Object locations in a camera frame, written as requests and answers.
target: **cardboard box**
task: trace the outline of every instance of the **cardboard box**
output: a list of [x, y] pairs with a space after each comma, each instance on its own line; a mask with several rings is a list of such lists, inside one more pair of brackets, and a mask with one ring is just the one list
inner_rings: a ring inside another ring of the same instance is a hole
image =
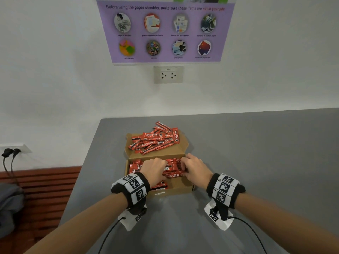
[[[129, 164], [132, 163], [136, 159], [141, 159], [142, 161], [146, 161], [148, 159], [153, 158], [162, 158], [162, 159], [170, 159], [170, 158], [181, 158], [185, 156], [185, 151], [189, 145], [187, 138], [185, 135], [179, 130], [179, 138], [180, 144], [175, 144], [165, 149], [161, 149], [159, 151], [151, 151], [145, 155], [141, 155], [140, 153], [135, 153], [133, 150], [130, 150], [128, 146], [130, 146], [132, 141], [132, 136], [141, 135], [141, 134], [127, 134], [127, 142], [125, 146], [125, 152], [128, 156], [128, 160], [126, 161], [125, 167], [125, 175], [129, 172]], [[169, 195], [177, 195], [183, 193], [190, 193], [194, 190], [194, 185], [188, 181], [188, 179], [184, 176], [177, 178], [170, 178], [166, 180], [168, 184], [168, 189], [166, 190], [153, 190], [149, 191], [147, 196], [169, 196]]]

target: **gray table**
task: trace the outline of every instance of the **gray table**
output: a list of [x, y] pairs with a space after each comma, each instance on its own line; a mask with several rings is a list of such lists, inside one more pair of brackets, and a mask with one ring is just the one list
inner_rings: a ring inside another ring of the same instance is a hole
[[[214, 172], [339, 235], [339, 109], [102, 119], [60, 224], [110, 194], [124, 174], [126, 133], [148, 132], [158, 120], [181, 129], [187, 152]], [[138, 225], [129, 233], [117, 226], [102, 253], [263, 253], [241, 222], [218, 230], [204, 214], [208, 201], [201, 190], [150, 199]], [[255, 229], [269, 253], [284, 253]]]

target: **left hand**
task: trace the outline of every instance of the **left hand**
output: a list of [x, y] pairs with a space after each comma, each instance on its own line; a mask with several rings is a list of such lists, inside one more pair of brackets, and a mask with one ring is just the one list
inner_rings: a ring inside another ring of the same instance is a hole
[[164, 172], [167, 161], [155, 158], [144, 161], [140, 172], [146, 177], [148, 183], [151, 187], [155, 186], [157, 183], [166, 180], [166, 177], [162, 175]]

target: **gray bag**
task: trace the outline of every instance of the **gray bag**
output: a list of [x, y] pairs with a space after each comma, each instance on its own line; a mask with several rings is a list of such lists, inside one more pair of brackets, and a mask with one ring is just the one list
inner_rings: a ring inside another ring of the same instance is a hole
[[23, 189], [9, 183], [0, 183], [0, 238], [14, 230], [13, 214], [19, 212], [23, 205]]

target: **white wall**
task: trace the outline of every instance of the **white wall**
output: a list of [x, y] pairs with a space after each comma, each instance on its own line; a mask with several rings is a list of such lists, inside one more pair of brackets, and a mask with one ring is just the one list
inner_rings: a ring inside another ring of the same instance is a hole
[[338, 7], [237, 0], [221, 63], [154, 85], [112, 65], [95, 0], [0, 0], [0, 144], [33, 151], [16, 169], [75, 166], [103, 117], [339, 107]]

